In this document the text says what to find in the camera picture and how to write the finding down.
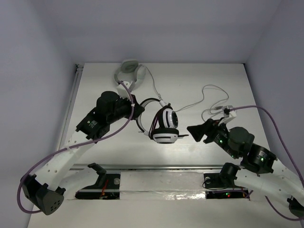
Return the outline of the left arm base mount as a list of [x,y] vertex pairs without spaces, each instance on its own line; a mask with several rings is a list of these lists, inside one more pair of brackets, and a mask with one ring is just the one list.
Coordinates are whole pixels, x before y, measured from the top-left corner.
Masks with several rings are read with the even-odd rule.
[[91,163],[88,168],[93,169],[98,175],[93,185],[79,190],[75,198],[80,200],[119,200],[120,199],[120,173],[107,173],[96,163]]

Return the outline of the black and white headphones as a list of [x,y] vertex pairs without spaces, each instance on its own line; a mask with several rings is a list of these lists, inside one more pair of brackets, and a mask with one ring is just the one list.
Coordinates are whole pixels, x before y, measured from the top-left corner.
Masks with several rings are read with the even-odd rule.
[[189,136],[180,134],[178,128],[179,120],[176,112],[170,103],[156,98],[147,98],[141,102],[142,107],[146,107],[152,102],[158,102],[161,109],[155,114],[149,130],[146,130],[142,124],[142,115],[136,119],[136,124],[140,131],[158,144],[173,144],[178,139]]

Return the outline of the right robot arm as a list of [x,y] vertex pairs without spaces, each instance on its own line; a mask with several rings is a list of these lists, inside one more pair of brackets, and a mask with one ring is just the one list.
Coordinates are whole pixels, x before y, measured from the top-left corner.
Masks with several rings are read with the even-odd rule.
[[292,221],[304,218],[304,180],[288,169],[267,148],[254,143],[254,135],[243,127],[228,129],[221,120],[187,127],[196,142],[215,143],[233,159],[226,162],[218,178],[227,188],[247,187],[263,194],[267,201],[274,199],[288,207]]

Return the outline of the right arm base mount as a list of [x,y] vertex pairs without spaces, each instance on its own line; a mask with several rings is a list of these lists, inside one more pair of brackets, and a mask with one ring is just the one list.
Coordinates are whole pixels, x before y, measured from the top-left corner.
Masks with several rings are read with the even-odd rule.
[[237,186],[236,174],[240,170],[237,165],[225,163],[220,172],[204,174],[202,187],[206,190],[206,199],[250,199],[251,191]]

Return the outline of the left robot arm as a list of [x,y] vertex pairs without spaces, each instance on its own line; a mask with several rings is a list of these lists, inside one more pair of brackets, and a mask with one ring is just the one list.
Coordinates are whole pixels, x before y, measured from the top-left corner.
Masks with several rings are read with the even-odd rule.
[[144,112],[135,95],[120,97],[113,91],[105,91],[96,101],[96,106],[76,126],[68,142],[62,149],[48,155],[31,167],[21,178],[17,190],[17,204],[21,211],[33,214],[21,204],[21,194],[33,203],[37,213],[51,215],[64,199],[76,191],[88,187],[103,188],[107,185],[106,170],[97,163],[91,163],[84,170],[65,178],[78,159],[98,142],[115,135],[109,134],[110,125],[126,118],[122,131],[131,120]]

